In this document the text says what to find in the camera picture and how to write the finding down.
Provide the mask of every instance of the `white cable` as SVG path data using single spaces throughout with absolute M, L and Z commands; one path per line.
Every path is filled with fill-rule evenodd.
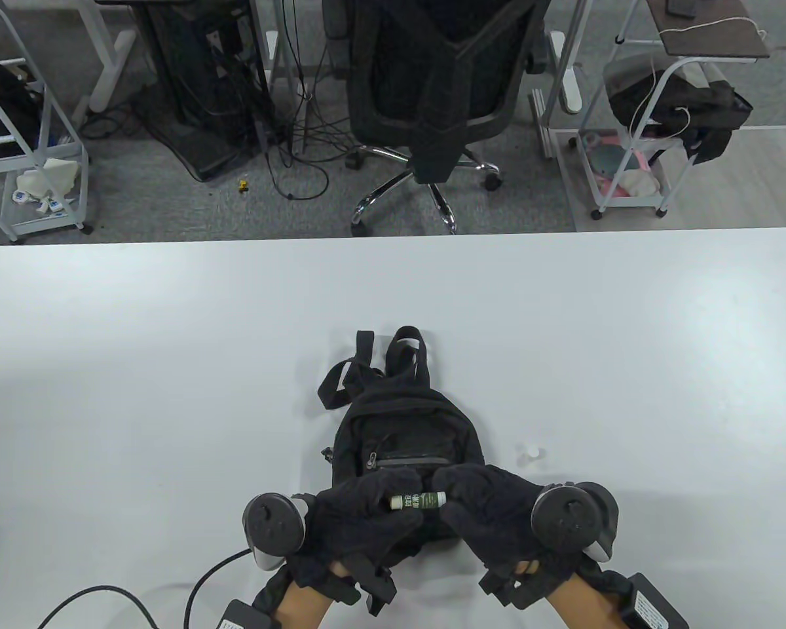
M 693 116 L 690 116 L 690 110 L 687 109 L 686 107 L 676 107 L 675 111 L 684 111 L 684 113 L 687 114 L 687 123 L 686 123 L 686 125 L 684 125 L 684 128 L 681 129 L 681 131 L 678 131 L 677 134 L 672 134 L 670 136 L 667 136 L 666 138 L 657 138 L 657 139 L 659 139 L 659 140 L 671 140 L 672 138 L 678 138 L 678 136 L 680 136 L 681 134 L 683 134 L 684 131 L 686 131 L 687 129 L 690 128 L 690 123 L 693 122 Z
M 646 101 L 648 101 L 648 99 L 650 99 L 650 97 L 654 93 L 654 88 L 656 88 L 658 86 L 658 78 L 654 74 L 654 57 L 651 54 L 650 54 L 650 68 L 652 68 L 652 87 L 650 87 L 650 93 L 648 93 L 646 95 L 644 100 L 641 101 L 641 104 L 638 105 L 638 108 L 635 109 L 635 113 L 632 114 L 632 122 L 629 123 L 629 134 L 630 135 L 635 135 L 635 129 L 633 129 L 633 124 L 635 124 L 635 118 L 638 116 L 638 111 L 640 111 L 641 107 L 644 105 L 644 103 Z
M 753 19 L 743 17 L 742 15 L 737 15 L 733 18 L 725 18 L 725 19 L 717 19 L 715 22 L 705 22 L 704 24 L 695 24 L 693 26 L 688 26 L 686 29 L 664 29 L 659 31 L 659 35 L 663 35 L 664 33 L 686 33 L 688 30 L 693 29 L 703 29 L 705 26 L 714 26 L 715 24 L 721 24 L 722 22 L 732 22 L 734 20 L 741 20 L 743 22 L 750 22 L 755 25 L 755 29 L 757 29 L 757 34 L 760 36 L 761 39 L 767 38 L 768 31 L 765 29 L 761 29 L 759 24 L 757 24 Z
M 631 135 L 635 135 L 635 130 L 632 129 L 632 125 L 635 124 L 635 118 L 638 116 L 638 111 L 641 110 L 641 107 L 644 105 L 644 103 L 647 101 L 647 99 L 649 99 L 652 96 L 652 94 L 654 93 L 654 88 L 656 88 L 658 86 L 658 78 L 656 76 L 656 72 L 654 72 L 654 57 L 652 55 L 650 55 L 650 68 L 652 69 L 652 87 L 650 87 L 650 93 L 648 93 L 645 96 L 644 100 L 641 101 L 641 104 L 638 105 L 638 108 L 635 109 L 635 113 L 632 114 L 632 121 L 629 123 L 629 134 L 631 134 Z M 687 129 L 690 128 L 690 123 L 693 122 L 693 116 L 690 116 L 690 110 L 687 109 L 687 107 L 676 107 L 675 111 L 684 111 L 684 113 L 687 114 L 687 123 L 686 123 L 686 125 L 684 125 L 684 128 L 681 129 L 681 131 L 678 131 L 677 134 L 672 134 L 672 135 L 670 135 L 667 138 L 654 138 L 654 139 L 657 139 L 657 140 L 671 140 L 672 138 L 677 138 L 678 136 L 683 134 L 684 131 L 686 131 Z

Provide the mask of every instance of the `gray carpet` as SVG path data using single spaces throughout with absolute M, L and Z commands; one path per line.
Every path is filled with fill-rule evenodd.
M 599 76 L 616 33 L 626 2 L 597 0 L 593 27 L 589 27 L 580 54 L 584 93 L 590 91 L 585 78 Z M 260 2 L 265 24 L 272 24 L 268 2 Z M 774 57 L 755 66 L 734 68 L 728 74 L 738 90 L 755 105 L 752 124 L 786 124 L 786 0 L 758 3 L 753 15 L 770 31 Z M 637 20 L 648 33 L 648 12 Z M 548 15 L 552 27 L 567 27 L 572 3 L 555 0 Z M 322 51 L 319 0 L 297 0 L 301 25 L 301 56 L 307 65 L 317 63 Z M 84 26 L 76 12 L 16 12 L 15 24 L 33 51 L 42 71 L 68 111 L 82 93 L 88 92 L 100 72 Z M 125 27 L 124 12 L 108 12 L 111 30 Z M 61 44 L 52 46 L 54 33 Z M 0 56 L 13 56 L 6 34 L 0 30 Z M 130 57 L 112 102 L 126 98 L 141 85 L 153 81 L 140 43 Z M 528 79 L 525 91 L 533 81 Z M 345 111 L 343 87 L 322 84 L 321 105 L 328 119 Z M 578 120 L 557 114 L 555 126 L 576 126 Z M 54 231 L 31 237 L 30 243 L 61 242 L 152 242 L 153 240 L 204 240 L 282 237 L 345 237 L 351 208 L 370 189 L 391 177 L 397 166 L 369 159 L 360 172 L 343 168 L 341 162 L 327 166 L 330 189 L 324 197 L 308 202 L 290 202 L 276 194 L 262 156 L 237 171 L 207 185 L 190 179 L 174 156 L 144 134 L 88 143 L 94 165 L 91 171 L 90 221 L 96 232 L 87 237 L 73 230 Z M 506 171 L 500 191 L 487 193 L 479 176 L 461 172 L 443 186 L 460 225 L 460 233 L 536 233 L 573 231 L 563 186 L 554 162 L 544 162 L 537 153 L 536 137 L 524 98 L 519 99 L 515 120 L 498 138 L 476 149 L 483 158 Z M 330 154 L 313 147 L 311 157 Z M 294 195 L 318 191 L 322 177 L 297 165 L 285 171 L 277 167 L 277 178 Z M 250 192 L 238 194 L 239 179 L 250 181 Z M 382 200 L 368 213 L 367 222 L 376 235 L 421 235 L 444 233 L 430 195 L 416 185 L 406 185 Z M 6 242 L 0 233 L 0 244 Z

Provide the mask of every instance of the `chair caster wheel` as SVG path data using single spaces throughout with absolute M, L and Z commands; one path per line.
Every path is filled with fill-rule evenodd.
M 367 225 L 364 225 L 363 221 L 350 223 L 349 230 L 352 231 L 352 237 L 354 238 L 366 238 L 369 236 L 369 229 L 367 229 Z
M 364 154 L 360 151 L 347 153 L 343 158 L 343 164 L 345 164 L 349 170 L 361 170 L 361 167 L 364 165 Z
M 486 176 L 486 180 L 483 181 L 483 186 L 488 189 L 489 192 L 495 192 L 496 189 L 500 188 L 502 185 L 504 185 L 504 180 L 495 173 L 489 173 L 488 176 Z

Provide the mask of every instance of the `computer tower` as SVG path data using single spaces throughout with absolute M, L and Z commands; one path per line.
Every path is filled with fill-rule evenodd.
M 233 146 L 256 142 L 255 119 L 273 128 L 250 0 L 147 5 L 147 11 L 181 123 Z

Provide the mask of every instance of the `pink item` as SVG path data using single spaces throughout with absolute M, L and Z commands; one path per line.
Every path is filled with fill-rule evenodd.
M 600 138 L 600 142 L 602 144 L 616 144 L 620 146 L 620 139 L 616 135 L 606 135 L 605 137 Z M 641 166 L 641 170 L 645 170 L 648 173 L 652 172 L 652 168 L 650 168 L 650 163 L 644 156 L 642 151 L 635 151 L 635 158 L 638 160 L 638 165 Z M 599 174 L 594 174 L 594 179 L 597 180 L 597 186 L 600 189 L 600 194 L 605 197 L 608 195 L 609 189 L 611 189 L 611 180 L 607 179 L 606 177 L 602 177 Z M 623 188 L 617 186 L 617 189 L 614 191 L 615 197 L 631 197 L 631 195 L 624 191 Z

